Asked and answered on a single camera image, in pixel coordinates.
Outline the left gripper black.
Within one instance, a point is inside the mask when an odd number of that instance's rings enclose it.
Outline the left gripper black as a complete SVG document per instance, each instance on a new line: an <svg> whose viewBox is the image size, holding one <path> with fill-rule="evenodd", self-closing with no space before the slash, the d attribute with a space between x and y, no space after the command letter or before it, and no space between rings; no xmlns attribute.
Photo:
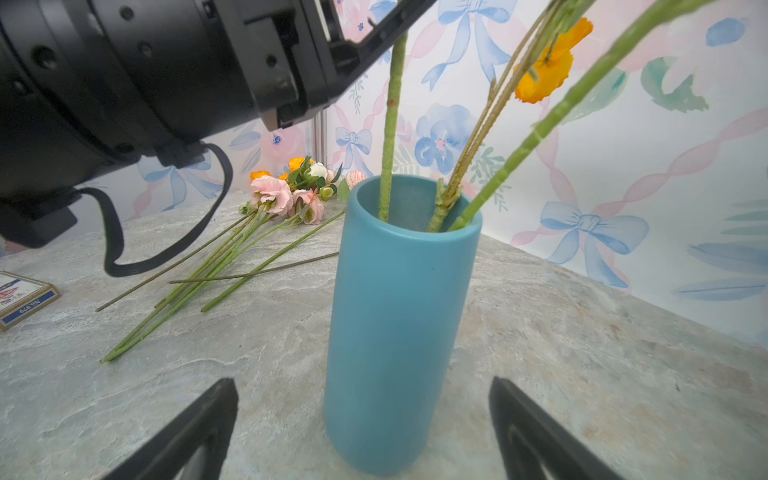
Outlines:
<svg viewBox="0 0 768 480"><path fill-rule="evenodd" d="M172 134L199 140L260 119L270 130L323 109L331 1L93 1L103 33Z"/></svg>

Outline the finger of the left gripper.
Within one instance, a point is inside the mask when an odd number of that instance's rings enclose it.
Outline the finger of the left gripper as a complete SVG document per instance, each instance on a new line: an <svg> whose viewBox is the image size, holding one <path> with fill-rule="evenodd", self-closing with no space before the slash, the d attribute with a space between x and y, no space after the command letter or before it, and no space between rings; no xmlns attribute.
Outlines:
<svg viewBox="0 0 768 480"><path fill-rule="evenodd" d="M376 23L359 42L338 40L330 44L337 79L335 90L347 90L384 53L401 39L434 4L436 0L406 0Z"/></svg>

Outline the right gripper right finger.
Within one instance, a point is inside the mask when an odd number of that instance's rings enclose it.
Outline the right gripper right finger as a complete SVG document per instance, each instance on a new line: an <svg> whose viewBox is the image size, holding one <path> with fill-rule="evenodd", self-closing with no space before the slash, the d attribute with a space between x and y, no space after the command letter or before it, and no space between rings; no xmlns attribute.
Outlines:
<svg viewBox="0 0 768 480"><path fill-rule="evenodd" d="M495 377L488 400L509 479L622 478L512 381Z"/></svg>

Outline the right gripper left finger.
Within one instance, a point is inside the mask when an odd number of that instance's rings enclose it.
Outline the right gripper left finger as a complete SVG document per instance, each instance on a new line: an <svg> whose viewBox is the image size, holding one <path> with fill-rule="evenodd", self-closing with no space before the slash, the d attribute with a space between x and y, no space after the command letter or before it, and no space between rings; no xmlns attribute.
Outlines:
<svg viewBox="0 0 768 480"><path fill-rule="evenodd" d="M235 380L221 378L106 475L108 479L218 479L238 413Z"/></svg>

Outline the white flower stem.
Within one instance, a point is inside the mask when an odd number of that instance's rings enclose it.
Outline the white flower stem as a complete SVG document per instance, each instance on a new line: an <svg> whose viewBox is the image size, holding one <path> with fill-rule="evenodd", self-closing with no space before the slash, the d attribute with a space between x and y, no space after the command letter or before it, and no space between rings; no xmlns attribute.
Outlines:
<svg viewBox="0 0 768 480"><path fill-rule="evenodd" d="M408 34L404 33L394 44L390 64L390 79L386 103L382 171L380 175L378 218L387 223L390 216L395 136L399 118L402 77L405 68Z"/></svg>

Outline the orange sunflower stem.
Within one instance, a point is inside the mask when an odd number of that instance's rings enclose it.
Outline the orange sunflower stem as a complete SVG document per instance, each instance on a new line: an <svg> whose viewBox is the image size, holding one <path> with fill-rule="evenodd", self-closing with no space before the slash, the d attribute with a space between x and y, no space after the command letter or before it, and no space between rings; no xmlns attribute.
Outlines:
<svg viewBox="0 0 768 480"><path fill-rule="evenodd" d="M259 267L257 268L256 272L251 273L244 273L244 274L234 274L234 275L224 275L224 276L217 276L217 277L207 277L207 278L190 278L190 279L179 279L179 280L171 280L168 281L168 284L171 285L181 285L181 284L191 284L191 283L204 283L204 282L218 282L218 281L228 281L228 280L240 280L240 279L250 279L258 275L271 273L271 272L277 272L282 270L287 270L299 266L309 265L312 263L320 262L323 260L331 259L338 257L340 254L339 251L328 253L320 256L315 256L295 262L285 263L274 267Z"/></svg>

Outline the orange poppy flower stem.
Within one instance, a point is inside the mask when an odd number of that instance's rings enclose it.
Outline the orange poppy flower stem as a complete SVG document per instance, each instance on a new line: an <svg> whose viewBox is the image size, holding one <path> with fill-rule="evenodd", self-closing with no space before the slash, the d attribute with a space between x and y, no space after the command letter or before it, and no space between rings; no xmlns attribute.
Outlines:
<svg viewBox="0 0 768 480"><path fill-rule="evenodd" d="M592 5L591 1L551 1L524 35L501 77L491 81L486 105L449 182L438 183L429 232L440 230L458 201L472 160L509 100L543 100L567 79L573 62L571 50L592 32L593 25L585 18Z"/></svg>

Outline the teal ceramic vase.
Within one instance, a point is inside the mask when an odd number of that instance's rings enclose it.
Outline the teal ceramic vase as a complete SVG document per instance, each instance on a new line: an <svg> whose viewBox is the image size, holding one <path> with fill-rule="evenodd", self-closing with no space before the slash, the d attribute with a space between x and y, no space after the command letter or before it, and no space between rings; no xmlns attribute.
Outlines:
<svg viewBox="0 0 768 480"><path fill-rule="evenodd" d="M427 443L468 292L482 221L430 233L437 184L397 175L351 192L331 311L323 413L340 456L372 475L408 467Z"/></svg>

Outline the pink carnation flower stem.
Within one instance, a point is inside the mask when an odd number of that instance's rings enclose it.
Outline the pink carnation flower stem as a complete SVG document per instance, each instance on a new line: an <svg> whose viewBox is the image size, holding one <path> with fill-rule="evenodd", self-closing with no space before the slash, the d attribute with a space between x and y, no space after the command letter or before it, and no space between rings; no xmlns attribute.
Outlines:
<svg viewBox="0 0 768 480"><path fill-rule="evenodd" d="M711 1L656 1L642 13L613 45L587 70L548 115L536 123L531 133L507 158L472 202L461 212L449 231L467 227L482 206L501 187L509 176L538 147L547 136L578 106L586 96L616 67L642 40L657 27L671 23L684 15L692 14Z"/></svg>

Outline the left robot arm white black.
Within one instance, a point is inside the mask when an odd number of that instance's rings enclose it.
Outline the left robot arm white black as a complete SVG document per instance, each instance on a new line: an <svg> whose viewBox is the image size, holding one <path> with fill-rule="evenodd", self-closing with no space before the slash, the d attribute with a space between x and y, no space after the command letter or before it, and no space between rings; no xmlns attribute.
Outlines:
<svg viewBox="0 0 768 480"><path fill-rule="evenodd" d="M1 234L28 248L73 226L66 194L206 138L333 104L427 10L400 1L359 41L329 1L5 1Z"/></svg>

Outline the pink rose flower stem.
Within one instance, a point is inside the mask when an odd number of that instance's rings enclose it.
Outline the pink rose flower stem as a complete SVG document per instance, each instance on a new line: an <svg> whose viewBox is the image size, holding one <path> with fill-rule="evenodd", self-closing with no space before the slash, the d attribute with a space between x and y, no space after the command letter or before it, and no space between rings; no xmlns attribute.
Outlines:
<svg viewBox="0 0 768 480"><path fill-rule="evenodd" d="M214 242L213 252L183 279L234 275L230 272L230 268L240 257L253 250L258 243L269 239L281 230L305 226L307 231L298 239L270 254L256 267L245 273L256 272L259 267L278 266L276 263L278 259L319 233L322 228L340 219L345 211L340 210L328 216L326 205L346 203L353 188L365 179L366 176L360 171L343 174L339 170L332 171L315 163L304 164L299 169L289 171L280 177L272 176L266 171L252 173L249 199L239 210L240 218L246 215L249 218L226 233L224 240ZM101 362L111 363L128 353L175 316L202 290L216 284L227 282L231 284L201 308L201 311L206 313L250 279L173 285L173 288L152 308L150 313L113 347Z"/></svg>

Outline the orange ranunculus flower bunch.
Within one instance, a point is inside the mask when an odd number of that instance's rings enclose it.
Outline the orange ranunculus flower bunch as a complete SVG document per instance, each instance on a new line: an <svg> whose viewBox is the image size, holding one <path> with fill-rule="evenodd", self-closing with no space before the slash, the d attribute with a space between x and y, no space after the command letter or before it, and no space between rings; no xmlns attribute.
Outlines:
<svg viewBox="0 0 768 480"><path fill-rule="evenodd" d="M299 169L304 164L310 165L312 163L314 163L314 160L312 160L310 156L294 158L294 159L292 159L289 162L289 171L293 172L293 171ZM171 264L170 266L164 268L163 270L160 270L159 272L155 273L154 275L148 277L147 279L145 279L145 280L141 281L140 283L134 285L133 287L129 288L125 292L117 295L115 298L113 298L113 299L107 301L106 303L104 303L103 305L97 307L95 309L95 311L96 312L101 312L101 311L105 310L106 308L110 307L111 305L115 304L116 302L120 301L121 299L127 297L128 295L131 295L136 290L144 287L145 285L149 284L150 282L153 282L154 280L158 279L162 275L170 272L174 268L178 267L179 265L183 264L187 260L189 260L192 257L194 257L196 254L201 252L203 249L205 249L206 247L208 247L212 243L216 242L220 237L224 236L226 233L228 233L230 230L234 229L236 226L238 226L242 222L246 221L248 218L249 218L248 215L242 216L239 220L235 221L229 227L225 228L224 230L219 232L217 235L215 235L214 237L209 239L207 242L205 242L202 245L200 245L197 249L191 251L188 255L182 257L180 260L176 261L175 263Z"/></svg>

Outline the playing card box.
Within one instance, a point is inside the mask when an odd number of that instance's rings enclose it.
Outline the playing card box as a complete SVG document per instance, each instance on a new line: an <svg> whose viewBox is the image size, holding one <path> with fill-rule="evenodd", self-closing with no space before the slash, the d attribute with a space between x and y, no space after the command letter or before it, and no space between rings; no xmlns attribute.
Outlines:
<svg viewBox="0 0 768 480"><path fill-rule="evenodd" d="M1 330L7 331L61 296L50 283L1 272Z"/></svg>

